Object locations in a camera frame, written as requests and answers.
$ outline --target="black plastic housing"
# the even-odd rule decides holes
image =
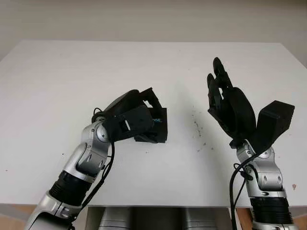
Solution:
[[[289,204],[282,197],[255,197],[250,199],[254,220],[267,224],[293,224]]]
[[[68,205],[80,206],[91,183],[81,180],[66,171],[62,171],[49,193],[58,201]]]

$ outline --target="floor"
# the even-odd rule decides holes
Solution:
[[[0,0],[0,60],[21,39],[278,42],[307,67],[307,1]]]

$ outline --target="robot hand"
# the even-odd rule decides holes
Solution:
[[[237,164],[230,179],[232,227],[236,230],[233,182],[238,172],[244,177],[253,206],[255,230],[296,230],[288,209],[282,174],[275,164],[272,144],[291,123],[294,106],[274,101],[264,107],[256,118],[244,93],[233,87],[219,58],[213,61],[216,78],[208,75],[208,112],[233,140],[241,164]]]
[[[134,137],[136,141],[164,143],[167,139],[166,108],[162,108],[152,88],[131,90],[95,113],[92,124],[82,132],[75,149],[59,175],[30,216],[25,230],[73,229],[72,222],[104,183],[114,160],[114,142]],[[112,147],[110,161],[108,147]],[[88,195],[100,171],[102,177]]]

